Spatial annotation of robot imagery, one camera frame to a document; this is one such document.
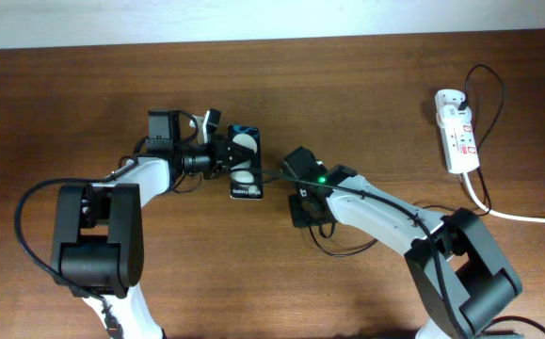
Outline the black smartphone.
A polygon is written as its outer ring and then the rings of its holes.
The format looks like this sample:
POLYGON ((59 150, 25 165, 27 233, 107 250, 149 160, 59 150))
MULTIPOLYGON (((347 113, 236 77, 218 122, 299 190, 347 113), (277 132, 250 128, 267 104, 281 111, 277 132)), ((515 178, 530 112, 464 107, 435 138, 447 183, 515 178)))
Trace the black smartphone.
POLYGON ((229 140, 254 151, 254 156, 232 167, 230 196, 240 200, 261 200, 264 197, 263 175, 250 170, 262 168, 261 133, 257 127, 230 124, 229 140))

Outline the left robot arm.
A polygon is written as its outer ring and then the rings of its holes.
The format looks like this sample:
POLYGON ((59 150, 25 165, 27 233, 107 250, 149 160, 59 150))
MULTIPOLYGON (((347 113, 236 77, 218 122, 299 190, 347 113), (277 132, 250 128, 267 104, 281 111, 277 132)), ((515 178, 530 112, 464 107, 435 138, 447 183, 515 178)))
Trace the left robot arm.
POLYGON ((175 192, 188 175, 216 179, 261 161, 260 131, 229 125, 217 133, 219 111, 191 116, 182 137, 177 109, 152 109, 149 134, 127 162, 97 183, 63 185, 58 192, 51 265, 79 286, 75 296, 99 316, 111 338, 163 338, 139 281, 144 266, 142 209, 175 192))

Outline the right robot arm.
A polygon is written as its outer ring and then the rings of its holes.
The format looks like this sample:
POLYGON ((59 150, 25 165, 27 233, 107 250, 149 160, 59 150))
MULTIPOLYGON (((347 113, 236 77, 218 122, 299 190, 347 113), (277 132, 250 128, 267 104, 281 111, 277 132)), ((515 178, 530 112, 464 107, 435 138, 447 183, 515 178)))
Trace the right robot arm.
POLYGON ((474 338, 521 294, 519 275, 476 213, 401 201, 354 169, 327 169, 304 147, 283 158, 281 171, 296 184, 295 227, 342 223, 404 257, 429 315, 417 337, 474 338))

